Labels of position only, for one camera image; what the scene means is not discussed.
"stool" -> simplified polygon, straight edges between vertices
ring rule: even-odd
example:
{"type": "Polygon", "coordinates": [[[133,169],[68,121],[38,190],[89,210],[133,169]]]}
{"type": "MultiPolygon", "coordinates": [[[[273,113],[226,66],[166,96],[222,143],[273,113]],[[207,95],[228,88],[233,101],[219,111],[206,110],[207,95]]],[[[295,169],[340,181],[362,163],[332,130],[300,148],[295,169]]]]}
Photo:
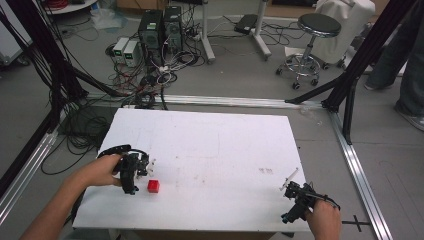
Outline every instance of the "stool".
{"type": "Polygon", "coordinates": [[[319,79],[320,64],[311,55],[313,43],[316,37],[331,38],[339,34],[341,25],[334,18],[320,13],[309,13],[299,17],[297,25],[300,29],[312,35],[312,39],[303,54],[292,54],[286,58],[284,63],[280,65],[276,73],[281,74],[283,67],[287,67],[290,71],[297,74],[296,81],[293,83],[293,89],[300,87],[300,76],[312,76],[311,84],[316,86],[319,79]]]}

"electronic equipment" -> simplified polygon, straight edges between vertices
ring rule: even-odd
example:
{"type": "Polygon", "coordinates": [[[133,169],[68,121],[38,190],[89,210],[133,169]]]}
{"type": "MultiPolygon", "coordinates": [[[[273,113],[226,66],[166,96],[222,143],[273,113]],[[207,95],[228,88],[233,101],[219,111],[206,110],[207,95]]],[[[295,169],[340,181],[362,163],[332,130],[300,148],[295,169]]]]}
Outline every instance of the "electronic equipment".
{"type": "Polygon", "coordinates": [[[234,31],[243,33],[243,34],[249,34],[250,30],[252,28],[255,28],[257,19],[258,19],[258,15],[255,15],[255,14],[244,15],[234,27],[234,31]]]}
{"type": "Polygon", "coordinates": [[[115,56],[115,62],[125,64],[124,50],[130,39],[127,37],[121,37],[113,47],[113,55],[115,56]]]}
{"type": "Polygon", "coordinates": [[[125,63],[128,67],[136,67],[141,62],[141,49],[137,40],[130,40],[124,50],[125,63]]]}
{"type": "Polygon", "coordinates": [[[181,52],[183,50],[183,41],[180,6],[169,6],[165,8],[164,24],[168,52],[181,52]]]}
{"type": "Polygon", "coordinates": [[[294,198],[295,205],[288,213],[281,215],[283,223],[293,223],[298,218],[302,218],[306,221],[305,211],[309,208],[314,208],[316,199],[329,202],[340,210],[340,206],[334,202],[333,199],[329,198],[327,195],[320,195],[316,193],[311,185],[307,183],[304,183],[303,188],[301,188],[299,184],[291,181],[287,186],[284,196],[290,199],[294,198]]]}
{"type": "Polygon", "coordinates": [[[138,27],[138,35],[146,66],[163,66],[165,56],[162,56],[162,53],[165,54],[166,52],[166,46],[163,45],[165,38],[163,12],[161,10],[146,10],[138,27]]]}
{"type": "Polygon", "coordinates": [[[149,155],[141,150],[132,149],[131,145],[127,144],[109,148],[101,152],[97,158],[111,154],[122,155],[121,160],[116,164],[113,172],[119,172],[122,189],[125,194],[134,195],[135,192],[139,190],[138,187],[134,185],[135,174],[137,172],[137,177],[147,176],[149,171],[149,155]]]}

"computer tower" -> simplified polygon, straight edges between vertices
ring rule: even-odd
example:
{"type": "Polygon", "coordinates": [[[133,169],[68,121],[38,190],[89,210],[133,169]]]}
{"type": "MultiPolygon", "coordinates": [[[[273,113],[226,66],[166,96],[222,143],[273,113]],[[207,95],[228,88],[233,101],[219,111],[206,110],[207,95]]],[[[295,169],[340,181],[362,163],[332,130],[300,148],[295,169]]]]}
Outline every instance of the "computer tower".
{"type": "Polygon", "coordinates": [[[183,50],[183,40],[180,6],[169,6],[165,8],[164,24],[168,52],[181,52],[183,50]]]}
{"type": "Polygon", "coordinates": [[[141,17],[138,35],[146,66],[163,66],[166,53],[162,10],[146,10],[141,17]]]}

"white table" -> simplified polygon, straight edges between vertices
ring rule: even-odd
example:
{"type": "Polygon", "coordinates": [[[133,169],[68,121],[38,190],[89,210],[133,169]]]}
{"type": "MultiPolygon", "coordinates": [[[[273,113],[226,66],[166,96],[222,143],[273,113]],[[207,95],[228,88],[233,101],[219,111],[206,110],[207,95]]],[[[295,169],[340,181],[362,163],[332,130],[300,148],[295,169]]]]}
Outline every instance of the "white table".
{"type": "Polygon", "coordinates": [[[69,13],[69,12],[74,12],[74,11],[78,11],[81,10],[83,8],[86,7],[90,7],[91,5],[95,4],[97,2],[97,0],[85,0],[85,2],[83,4],[68,4],[68,6],[66,6],[63,9],[59,9],[59,10],[52,10],[50,11],[46,11],[47,14],[62,14],[62,13],[69,13]]]}
{"type": "Polygon", "coordinates": [[[294,205],[279,188],[305,177],[285,116],[119,109],[100,151],[131,144],[156,160],[140,191],[87,189],[76,228],[299,232],[281,222],[294,205]],[[160,182],[149,193],[147,182],[160,182]]]}

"power supply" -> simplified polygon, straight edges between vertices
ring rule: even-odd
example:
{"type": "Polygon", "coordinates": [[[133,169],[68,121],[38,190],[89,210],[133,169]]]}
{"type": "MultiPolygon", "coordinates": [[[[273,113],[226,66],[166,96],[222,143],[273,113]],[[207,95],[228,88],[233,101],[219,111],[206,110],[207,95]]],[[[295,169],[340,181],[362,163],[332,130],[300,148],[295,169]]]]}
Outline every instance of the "power supply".
{"type": "Polygon", "coordinates": [[[255,27],[258,16],[255,14],[244,15],[234,27],[234,31],[249,34],[250,30],[255,27]]]}
{"type": "Polygon", "coordinates": [[[128,67],[136,67],[141,62],[141,49],[137,40],[128,41],[124,50],[125,62],[128,67]]]}
{"type": "Polygon", "coordinates": [[[168,52],[181,52],[183,50],[181,7],[166,7],[163,21],[165,23],[165,37],[168,43],[168,52]]]}
{"type": "Polygon", "coordinates": [[[163,12],[161,10],[146,10],[141,17],[138,35],[146,66],[163,66],[165,56],[162,56],[162,52],[163,54],[166,52],[166,47],[163,45],[165,38],[163,12]]]}
{"type": "Polygon", "coordinates": [[[127,37],[121,37],[113,47],[113,55],[115,56],[115,62],[125,64],[124,50],[130,39],[127,37]]]}

